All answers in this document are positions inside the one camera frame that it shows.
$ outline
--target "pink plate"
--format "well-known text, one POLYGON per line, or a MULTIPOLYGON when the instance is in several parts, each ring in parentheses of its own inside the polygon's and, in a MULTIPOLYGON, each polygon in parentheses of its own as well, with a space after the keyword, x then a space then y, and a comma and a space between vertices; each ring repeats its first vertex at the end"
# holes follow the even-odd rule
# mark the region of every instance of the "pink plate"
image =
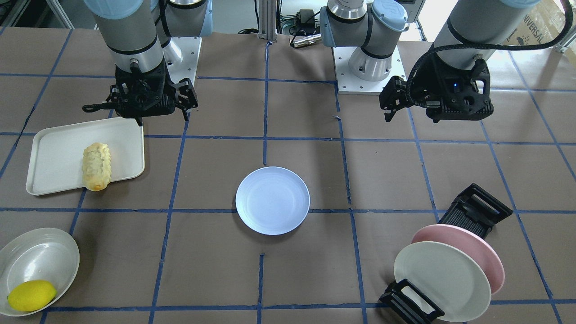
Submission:
POLYGON ((471 257, 484 271, 492 294, 504 286, 504 267, 494 249, 476 234, 464 228, 446 224, 434 224, 421 228, 412 243, 432 241, 445 243, 471 257))

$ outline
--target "plastic lemon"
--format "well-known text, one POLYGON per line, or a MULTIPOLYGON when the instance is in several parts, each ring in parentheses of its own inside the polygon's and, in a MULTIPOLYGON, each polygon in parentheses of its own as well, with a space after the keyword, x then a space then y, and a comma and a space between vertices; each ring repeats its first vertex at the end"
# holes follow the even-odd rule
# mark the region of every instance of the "plastic lemon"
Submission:
POLYGON ((21 312, 41 309, 56 297, 56 288, 46 280, 32 280, 18 285, 8 295, 10 306, 21 312))

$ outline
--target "bread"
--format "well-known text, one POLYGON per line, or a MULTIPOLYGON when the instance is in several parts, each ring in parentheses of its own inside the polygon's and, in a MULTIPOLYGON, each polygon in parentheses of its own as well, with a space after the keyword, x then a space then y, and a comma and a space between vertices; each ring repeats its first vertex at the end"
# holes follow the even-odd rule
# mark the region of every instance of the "bread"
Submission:
POLYGON ((100 191, 112 180, 108 145, 94 143, 84 149, 82 159, 82 182, 88 190, 100 191))

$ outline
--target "blue joint cap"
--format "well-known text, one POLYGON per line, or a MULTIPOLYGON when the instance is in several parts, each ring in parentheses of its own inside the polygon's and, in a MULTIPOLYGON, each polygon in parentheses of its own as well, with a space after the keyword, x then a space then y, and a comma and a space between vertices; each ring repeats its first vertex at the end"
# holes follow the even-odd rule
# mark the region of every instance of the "blue joint cap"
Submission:
POLYGON ((372 13, 386 27, 403 32, 408 22, 408 13, 401 4, 394 0, 374 0, 372 13))
POLYGON ((200 30, 200 37, 210 36, 214 31, 214 23, 212 19, 212 0, 208 0, 206 3, 206 15, 204 16, 204 23, 202 24, 202 29, 200 30))
POLYGON ((540 2, 540 0, 500 0, 500 2, 504 3, 508 7, 526 9, 534 7, 538 2, 540 2))
POLYGON ((135 13, 144 0, 84 0, 90 11, 110 20, 123 19, 135 13))
POLYGON ((322 43, 326 47, 336 47, 332 28, 330 27, 330 19, 328 18, 327 8, 324 6, 320 8, 320 34, 322 34, 322 43))

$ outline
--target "white tray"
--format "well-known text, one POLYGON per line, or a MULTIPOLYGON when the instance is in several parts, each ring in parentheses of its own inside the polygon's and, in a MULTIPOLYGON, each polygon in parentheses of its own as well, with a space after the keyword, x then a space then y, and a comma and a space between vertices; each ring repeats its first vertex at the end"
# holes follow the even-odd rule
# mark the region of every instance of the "white tray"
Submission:
POLYGON ((84 187, 82 157, 94 142, 110 148, 112 181, 136 178, 144 171, 144 132, 133 119, 53 127, 34 136, 26 191, 44 195, 84 187))

